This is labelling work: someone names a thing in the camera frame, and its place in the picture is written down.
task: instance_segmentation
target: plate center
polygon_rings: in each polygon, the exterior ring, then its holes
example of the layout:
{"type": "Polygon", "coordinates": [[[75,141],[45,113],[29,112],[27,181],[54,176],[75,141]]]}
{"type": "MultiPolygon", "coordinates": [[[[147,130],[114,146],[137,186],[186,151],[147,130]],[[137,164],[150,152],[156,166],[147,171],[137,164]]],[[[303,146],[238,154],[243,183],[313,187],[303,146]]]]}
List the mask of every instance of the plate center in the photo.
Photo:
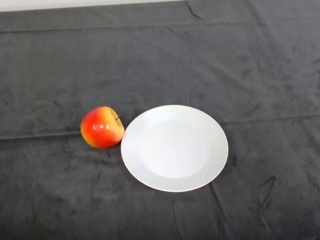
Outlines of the plate center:
{"type": "Polygon", "coordinates": [[[168,120],[153,126],[139,140],[144,165],[165,178],[185,178],[198,172],[210,155],[207,132],[200,125],[168,120]]]}

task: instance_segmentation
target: red apple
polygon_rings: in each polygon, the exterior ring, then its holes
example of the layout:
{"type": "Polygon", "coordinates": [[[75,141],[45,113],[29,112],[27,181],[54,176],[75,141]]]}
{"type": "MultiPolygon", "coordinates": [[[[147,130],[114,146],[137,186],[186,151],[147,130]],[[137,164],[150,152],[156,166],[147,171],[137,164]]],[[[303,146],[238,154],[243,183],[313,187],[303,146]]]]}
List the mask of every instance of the red apple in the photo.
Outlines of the red apple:
{"type": "Polygon", "coordinates": [[[89,145],[103,149],[119,143],[125,134],[125,128],[111,107],[100,106],[84,116],[81,134],[89,145]]]}

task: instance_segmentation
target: gray velvet tablecloth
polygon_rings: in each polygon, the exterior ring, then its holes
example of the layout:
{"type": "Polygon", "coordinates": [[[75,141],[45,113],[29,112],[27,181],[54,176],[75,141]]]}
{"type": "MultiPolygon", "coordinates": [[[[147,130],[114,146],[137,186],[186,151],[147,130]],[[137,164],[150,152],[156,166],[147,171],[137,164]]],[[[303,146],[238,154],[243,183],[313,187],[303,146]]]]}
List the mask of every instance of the gray velvet tablecloth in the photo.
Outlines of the gray velvet tablecloth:
{"type": "Polygon", "coordinates": [[[320,239],[320,1],[194,0],[0,13],[1,240],[320,239]],[[229,157],[184,193],[80,135],[110,106],[221,124],[229,157]]]}

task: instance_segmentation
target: white plate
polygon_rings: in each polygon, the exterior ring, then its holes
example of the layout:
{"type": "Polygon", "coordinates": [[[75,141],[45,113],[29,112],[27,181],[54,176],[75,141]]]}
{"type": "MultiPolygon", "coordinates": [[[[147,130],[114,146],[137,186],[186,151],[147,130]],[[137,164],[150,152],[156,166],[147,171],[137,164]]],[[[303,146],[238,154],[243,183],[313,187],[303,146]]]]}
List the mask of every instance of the white plate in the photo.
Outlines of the white plate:
{"type": "Polygon", "coordinates": [[[219,175],[227,162],[228,141],[220,125],[203,111],[166,105],[130,123],[121,154],[140,182],[162,191],[184,192],[219,175]]]}

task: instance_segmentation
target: ceramic plate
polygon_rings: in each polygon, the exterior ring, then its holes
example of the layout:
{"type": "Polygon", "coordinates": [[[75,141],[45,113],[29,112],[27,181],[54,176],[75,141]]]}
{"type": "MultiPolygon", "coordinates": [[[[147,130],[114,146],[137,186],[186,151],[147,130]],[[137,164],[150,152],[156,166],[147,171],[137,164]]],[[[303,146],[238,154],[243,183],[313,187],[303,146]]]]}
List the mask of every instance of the ceramic plate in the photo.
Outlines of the ceramic plate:
{"type": "Polygon", "coordinates": [[[203,111],[166,105],[130,123],[121,154],[140,182],[162,191],[184,192],[218,176],[227,162],[228,141],[220,125],[203,111]]]}

